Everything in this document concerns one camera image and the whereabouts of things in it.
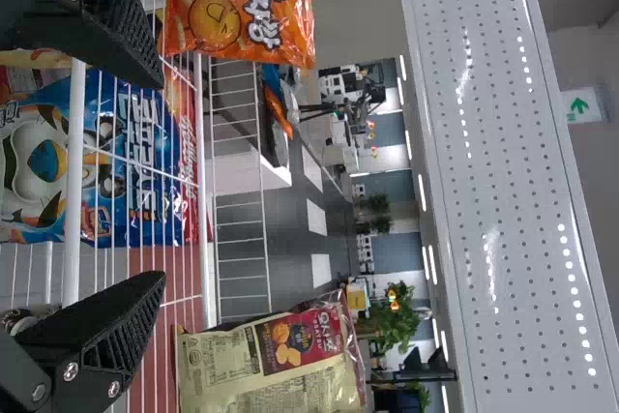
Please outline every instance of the white wall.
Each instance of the white wall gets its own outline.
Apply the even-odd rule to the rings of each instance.
[[[373,275],[373,282],[376,284],[376,295],[382,297],[385,295],[384,290],[389,285],[389,282],[398,283],[403,280],[406,285],[414,285],[414,299],[429,299],[427,290],[426,272],[418,271],[401,271],[399,273],[386,273],[382,275]]]
[[[388,169],[406,169],[410,167],[408,151],[405,144],[388,145],[377,148],[378,157],[371,155],[370,149],[359,149],[360,173],[376,173]]]
[[[606,292],[619,331],[619,14],[602,29],[597,26],[559,30],[549,34],[559,87],[602,84],[608,91],[608,123],[571,125],[580,180],[593,234],[602,263]]]

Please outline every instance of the white wire rack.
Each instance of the white wire rack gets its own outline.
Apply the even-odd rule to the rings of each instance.
[[[272,311],[262,174],[262,103],[255,64],[212,58],[208,64],[218,321],[229,322]],[[249,188],[241,195],[218,197],[218,158],[239,153],[246,154],[241,160],[253,168],[245,171],[243,180]]]

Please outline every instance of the potted plant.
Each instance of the potted plant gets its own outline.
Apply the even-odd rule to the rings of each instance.
[[[375,193],[369,197],[362,197],[358,201],[359,208],[370,210],[374,215],[389,213],[389,198],[386,193]]]
[[[372,221],[358,222],[355,227],[357,234],[371,234],[372,232],[376,234],[389,234],[392,226],[391,217],[382,216]]]
[[[374,340],[379,353],[384,354],[397,344],[402,354],[410,348],[411,339],[421,322],[413,309],[413,290],[414,287],[407,286],[404,281],[390,282],[385,289],[385,299],[372,302],[369,318],[357,322],[357,334],[367,335],[360,336],[362,339]]]
[[[371,229],[376,231],[377,234],[389,234],[391,228],[393,226],[393,222],[391,221],[391,217],[378,217],[375,220],[372,220]]]

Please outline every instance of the snack bag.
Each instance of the snack bag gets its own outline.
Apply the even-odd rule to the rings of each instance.
[[[315,65],[311,0],[167,0],[163,55]]]

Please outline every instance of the cartoon character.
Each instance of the cartoon character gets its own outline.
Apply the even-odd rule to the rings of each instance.
[[[84,143],[111,151],[113,120],[111,117],[101,117],[100,120],[97,132],[84,132]],[[116,135],[122,130],[120,121],[117,121]],[[53,105],[30,104],[20,107],[14,121],[0,134],[0,179],[4,181],[0,242],[4,242],[14,238],[15,230],[49,228],[64,214],[69,171],[69,121]],[[84,149],[82,188],[98,186],[103,196],[124,194],[125,181],[120,177],[112,180],[111,157],[99,153],[97,158],[96,150]]]
[[[206,52],[224,50],[241,35],[241,16],[229,0],[194,0],[188,20],[198,48]]]

